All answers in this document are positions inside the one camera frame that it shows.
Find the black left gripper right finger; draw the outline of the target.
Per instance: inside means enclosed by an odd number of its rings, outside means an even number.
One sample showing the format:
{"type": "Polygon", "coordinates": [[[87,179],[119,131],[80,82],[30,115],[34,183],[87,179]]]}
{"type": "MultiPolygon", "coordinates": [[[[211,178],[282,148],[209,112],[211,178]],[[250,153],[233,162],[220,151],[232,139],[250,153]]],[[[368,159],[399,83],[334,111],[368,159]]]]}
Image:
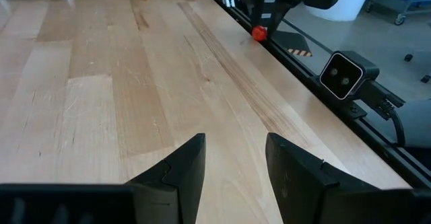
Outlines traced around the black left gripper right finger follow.
{"type": "Polygon", "coordinates": [[[431,224],[431,190],[382,190],[277,133],[265,155],[284,224],[431,224]]]}

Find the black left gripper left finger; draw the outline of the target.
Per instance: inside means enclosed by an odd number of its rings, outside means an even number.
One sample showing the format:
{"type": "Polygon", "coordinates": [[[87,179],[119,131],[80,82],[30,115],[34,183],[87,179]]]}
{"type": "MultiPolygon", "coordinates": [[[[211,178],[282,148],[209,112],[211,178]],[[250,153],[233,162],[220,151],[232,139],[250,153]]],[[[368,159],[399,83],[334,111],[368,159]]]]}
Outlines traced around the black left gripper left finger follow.
{"type": "Polygon", "coordinates": [[[205,154],[199,133],[124,184],[0,184],[0,224],[195,224],[205,154]]]}

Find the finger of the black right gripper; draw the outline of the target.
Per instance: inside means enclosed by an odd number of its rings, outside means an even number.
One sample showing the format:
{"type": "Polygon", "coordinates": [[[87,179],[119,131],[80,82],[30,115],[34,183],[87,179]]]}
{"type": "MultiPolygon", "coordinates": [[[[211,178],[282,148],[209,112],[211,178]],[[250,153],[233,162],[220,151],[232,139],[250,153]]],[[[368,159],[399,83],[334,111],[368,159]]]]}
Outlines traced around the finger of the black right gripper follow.
{"type": "Polygon", "coordinates": [[[269,22],[269,37],[272,37],[274,32],[277,30],[279,24],[283,20],[284,16],[294,8],[300,4],[299,1],[275,1],[272,3],[272,16],[269,22]]]}
{"type": "Polygon", "coordinates": [[[266,29],[274,28],[274,5],[275,0],[251,0],[251,28],[263,26],[266,29]]]}

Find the red toy cherry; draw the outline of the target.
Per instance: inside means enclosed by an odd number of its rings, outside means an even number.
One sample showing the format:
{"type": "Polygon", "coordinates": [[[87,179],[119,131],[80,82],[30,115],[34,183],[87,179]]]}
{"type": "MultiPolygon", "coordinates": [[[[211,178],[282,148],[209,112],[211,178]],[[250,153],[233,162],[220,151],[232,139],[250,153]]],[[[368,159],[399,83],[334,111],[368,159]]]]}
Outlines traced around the red toy cherry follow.
{"type": "Polygon", "coordinates": [[[263,26],[255,26],[252,29],[251,35],[253,39],[258,42],[265,41],[267,39],[267,28],[263,26]]]}

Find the black mat orange striped edges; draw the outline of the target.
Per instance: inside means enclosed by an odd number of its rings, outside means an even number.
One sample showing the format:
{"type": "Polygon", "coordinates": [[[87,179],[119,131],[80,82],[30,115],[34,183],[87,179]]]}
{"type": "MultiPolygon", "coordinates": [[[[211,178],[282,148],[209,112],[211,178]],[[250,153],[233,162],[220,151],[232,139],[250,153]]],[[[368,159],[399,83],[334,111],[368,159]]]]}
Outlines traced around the black mat orange striped edges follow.
{"type": "Polygon", "coordinates": [[[273,41],[290,54],[302,57],[311,57],[312,53],[305,37],[298,33],[276,31],[272,36],[273,41]]]}

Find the white round pillar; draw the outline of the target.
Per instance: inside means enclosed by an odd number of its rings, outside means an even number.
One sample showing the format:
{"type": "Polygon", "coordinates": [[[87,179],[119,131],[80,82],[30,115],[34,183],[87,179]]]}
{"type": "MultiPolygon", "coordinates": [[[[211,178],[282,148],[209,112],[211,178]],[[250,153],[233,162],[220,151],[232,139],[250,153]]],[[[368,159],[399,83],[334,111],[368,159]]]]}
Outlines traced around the white round pillar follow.
{"type": "Polygon", "coordinates": [[[330,9],[317,9],[306,6],[311,15],[334,22],[354,21],[366,0],[338,0],[330,9]]]}

